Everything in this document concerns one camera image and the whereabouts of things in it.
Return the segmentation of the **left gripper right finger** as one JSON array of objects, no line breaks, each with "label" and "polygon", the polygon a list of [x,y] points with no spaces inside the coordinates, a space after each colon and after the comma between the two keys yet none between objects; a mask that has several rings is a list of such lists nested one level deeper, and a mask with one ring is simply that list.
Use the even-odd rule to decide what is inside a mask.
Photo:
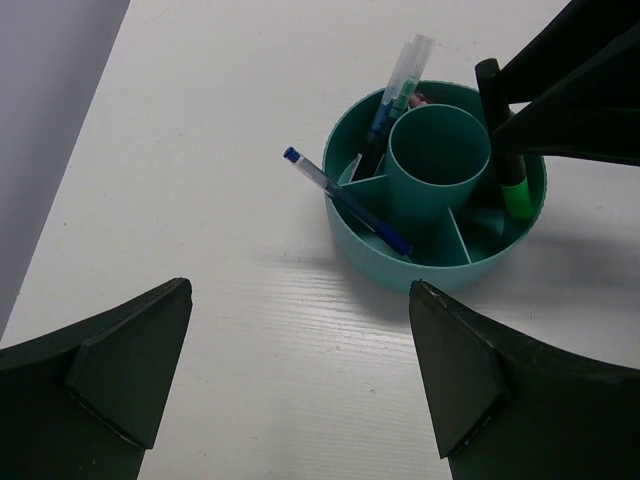
[{"label": "left gripper right finger", "polygon": [[409,317],[438,453],[455,479],[635,479],[639,373],[486,317],[424,282]]}]

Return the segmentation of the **blue gel pen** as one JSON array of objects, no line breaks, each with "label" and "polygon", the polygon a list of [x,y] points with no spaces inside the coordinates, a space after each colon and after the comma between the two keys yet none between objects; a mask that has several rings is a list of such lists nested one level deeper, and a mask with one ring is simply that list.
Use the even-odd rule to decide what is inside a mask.
[{"label": "blue gel pen", "polygon": [[434,46],[434,39],[421,34],[417,34],[412,43],[404,44],[365,135],[350,181],[373,177],[378,171],[391,128],[406,110]]}]

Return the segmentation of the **green cap black highlighter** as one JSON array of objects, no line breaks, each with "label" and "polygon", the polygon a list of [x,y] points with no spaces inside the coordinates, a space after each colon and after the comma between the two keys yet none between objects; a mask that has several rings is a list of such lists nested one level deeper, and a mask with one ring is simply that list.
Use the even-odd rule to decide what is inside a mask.
[{"label": "green cap black highlighter", "polygon": [[509,215],[517,221],[528,221],[534,210],[529,192],[527,170],[520,151],[499,135],[511,118],[502,73],[495,58],[475,66],[475,78],[489,135],[494,170]]}]

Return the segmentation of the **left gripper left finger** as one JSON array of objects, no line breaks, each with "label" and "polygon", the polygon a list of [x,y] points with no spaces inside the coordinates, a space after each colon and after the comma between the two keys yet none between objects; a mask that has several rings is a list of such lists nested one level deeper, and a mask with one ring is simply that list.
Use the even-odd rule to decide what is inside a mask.
[{"label": "left gripper left finger", "polygon": [[175,278],[1,351],[4,479],[135,479],[161,424],[192,312]]}]

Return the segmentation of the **green gel pen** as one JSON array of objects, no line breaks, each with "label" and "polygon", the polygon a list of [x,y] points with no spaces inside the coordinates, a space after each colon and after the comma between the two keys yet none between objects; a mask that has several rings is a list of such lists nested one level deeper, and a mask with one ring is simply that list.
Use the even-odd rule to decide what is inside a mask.
[{"label": "green gel pen", "polygon": [[397,98],[393,102],[393,106],[389,113],[389,119],[395,122],[407,109],[408,100],[414,94],[419,79],[414,75],[408,76],[404,81]]}]

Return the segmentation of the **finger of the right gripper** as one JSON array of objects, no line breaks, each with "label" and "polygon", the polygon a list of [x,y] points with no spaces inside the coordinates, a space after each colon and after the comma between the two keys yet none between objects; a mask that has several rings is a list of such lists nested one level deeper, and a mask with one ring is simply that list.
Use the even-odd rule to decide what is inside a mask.
[{"label": "finger of the right gripper", "polygon": [[506,97],[531,102],[639,22],[637,0],[572,0],[501,69]]},{"label": "finger of the right gripper", "polygon": [[630,29],[501,127],[521,154],[639,163],[639,31]]}]

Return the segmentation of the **pink eraser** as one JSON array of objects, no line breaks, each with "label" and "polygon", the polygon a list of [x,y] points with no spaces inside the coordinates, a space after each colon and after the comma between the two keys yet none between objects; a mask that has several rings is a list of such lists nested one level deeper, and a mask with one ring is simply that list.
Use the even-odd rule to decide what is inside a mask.
[{"label": "pink eraser", "polygon": [[410,109],[426,106],[430,101],[421,93],[414,93],[408,100],[408,107]]}]

